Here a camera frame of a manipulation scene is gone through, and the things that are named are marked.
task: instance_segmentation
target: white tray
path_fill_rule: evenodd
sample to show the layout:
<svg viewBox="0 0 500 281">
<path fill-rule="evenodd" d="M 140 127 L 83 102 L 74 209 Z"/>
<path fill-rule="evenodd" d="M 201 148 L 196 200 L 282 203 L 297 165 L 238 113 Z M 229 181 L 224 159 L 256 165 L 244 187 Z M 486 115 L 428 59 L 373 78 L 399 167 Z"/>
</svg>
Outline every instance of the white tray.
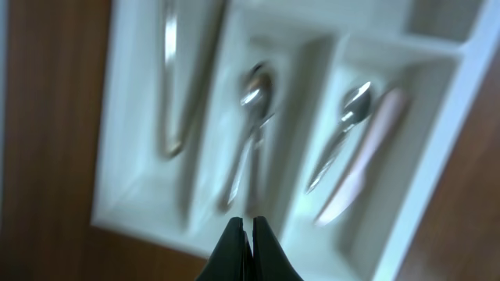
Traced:
<svg viewBox="0 0 500 281">
<path fill-rule="evenodd" d="M 183 0 L 176 62 L 209 57 L 220 1 Z M 228 2 L 206 102 L 184 151 L 159 151 L 157 1 L 113 9 L 93 223 L 208 257 L 230 217 L 245 213 L 247 184 L 231 210 L 217 204 L 233 163 L 245 112 L 241 77 L 268 61 L 277 77 L 266 125 L 262 213 L 304 280 L 391 280 L 398 272 L 455 143 L 500 31 L 500 1 L 267 0 Z M 176 75 L 182 108 L 192 71 Z M 366 125 L 349 135 L 337 161 L 309 195 L 305 187 L 339 102 L 371 80 L 376 97 L 397 85 L 412 98 L 395 135 L 370 169 L 369 184 L 331 224 L 313 219 L 334 188 Z M 244 183 L 248 181 L 248 169 Z"/>
</svg>

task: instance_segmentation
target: silver spoon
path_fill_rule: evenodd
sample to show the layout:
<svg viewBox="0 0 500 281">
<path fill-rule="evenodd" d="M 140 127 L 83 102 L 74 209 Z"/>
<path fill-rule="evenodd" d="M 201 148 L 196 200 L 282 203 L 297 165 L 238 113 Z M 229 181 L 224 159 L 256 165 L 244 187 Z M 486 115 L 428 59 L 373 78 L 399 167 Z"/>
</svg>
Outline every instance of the silver spoon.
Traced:
<svg viewBox="0 0 500 281">
<path fill-rule="evenodd" d="M 250 198 L 251 202 L 258 202 L 259 190 L 257 181 L 259 178 L 259 158 L 260 147 L 263 141 L 263 126 L 273 116 L 267 116 L 269 111 L 271 97 L 273 93 L 272 79 L 269 69 L 265 63 L 260 63 L 252 69 L 246 80 L 245 88 L 240 98 L 240 104 L 248 111 L 248 127 L 241 135 L 238 145 L 237 163 L 233 165 L 230 172 L 230 181 L 227 183 L 226 191 L 220 202 L 220 210 L 226 212 L 231 203 L 236 198 L 241 178 L 243 174 L 242 167 L 246 162 L 245 153 L 246 144 L 253 137 L 252 145 L 252 169 L 250 176 Z"/>
<path fill-rule="evenodd" d="M 346 94 L 344 98 L 341 121 L 337 126 L 338 130 L 330 139 L 323 151 L 320 162 L 318 163 L 318 166 L 309 181 L 309 185 L 307 186 L 307 194 L 317 187 L 318 183 L 334 163 L 349 130 L 351 130 L 356 124 L 363 121 L 370 114 L 370 85 L 370 82 L 366 82 L 361 87 L 349 91 Z"/>
</svg>

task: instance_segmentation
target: wooden floor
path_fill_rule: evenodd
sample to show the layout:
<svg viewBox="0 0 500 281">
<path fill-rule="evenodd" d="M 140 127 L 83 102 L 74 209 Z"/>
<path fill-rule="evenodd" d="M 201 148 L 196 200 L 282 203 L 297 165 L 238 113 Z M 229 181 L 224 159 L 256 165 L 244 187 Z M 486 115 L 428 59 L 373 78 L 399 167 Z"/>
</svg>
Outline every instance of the wooden floor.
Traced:
<svg viewBox="0 0 500 281">
<path fill-rule="evenodd" d="M 0 280 L 193 280 L 203 260 L 89 226 L 111 0 L 9 3 Z M 500 54 L 399 280 L 500 280 Z"/>
</svg>

